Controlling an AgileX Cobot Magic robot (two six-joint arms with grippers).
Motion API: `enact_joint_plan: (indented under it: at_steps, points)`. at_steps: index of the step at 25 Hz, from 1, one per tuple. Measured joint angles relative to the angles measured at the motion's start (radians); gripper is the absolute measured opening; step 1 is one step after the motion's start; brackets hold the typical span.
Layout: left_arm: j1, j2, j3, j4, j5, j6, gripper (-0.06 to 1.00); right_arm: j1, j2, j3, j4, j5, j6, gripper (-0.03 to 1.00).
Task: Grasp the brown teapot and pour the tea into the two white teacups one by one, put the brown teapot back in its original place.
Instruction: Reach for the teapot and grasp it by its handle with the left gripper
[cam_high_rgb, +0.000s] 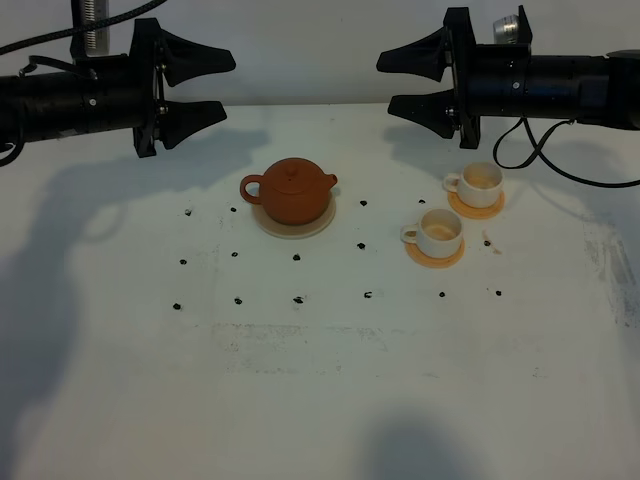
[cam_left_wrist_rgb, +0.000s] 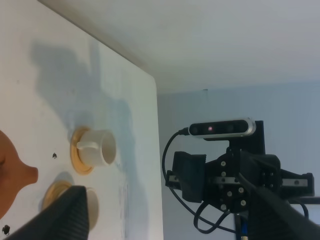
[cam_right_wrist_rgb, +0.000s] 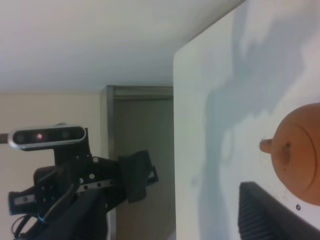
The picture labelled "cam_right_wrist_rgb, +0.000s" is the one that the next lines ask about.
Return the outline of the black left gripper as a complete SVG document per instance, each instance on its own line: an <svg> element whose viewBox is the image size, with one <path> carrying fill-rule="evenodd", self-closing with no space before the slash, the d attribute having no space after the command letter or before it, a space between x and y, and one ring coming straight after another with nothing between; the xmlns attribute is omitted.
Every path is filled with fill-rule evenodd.
<svg viewBox="0 0 320 240"><path fill-rule="evenodd" d="M47 149L54 165L38 168L32 187L8 194L10 214L19 215L11 227L16 240L105 240L107 213L125 193L129 203L141 201L159 181L147 150L118 163L94 158L85 130L82 142Z"/></svg>

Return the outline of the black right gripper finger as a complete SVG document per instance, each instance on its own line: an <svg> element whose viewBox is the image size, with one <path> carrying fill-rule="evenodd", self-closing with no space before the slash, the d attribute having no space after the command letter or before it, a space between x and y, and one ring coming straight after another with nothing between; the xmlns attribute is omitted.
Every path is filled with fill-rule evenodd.
<svg viewBox="0 0 320 240"><path fill-rule="evenodd" d="M255 182L239 186L242 240L318 240L320 230L291 212Z"/></svg>

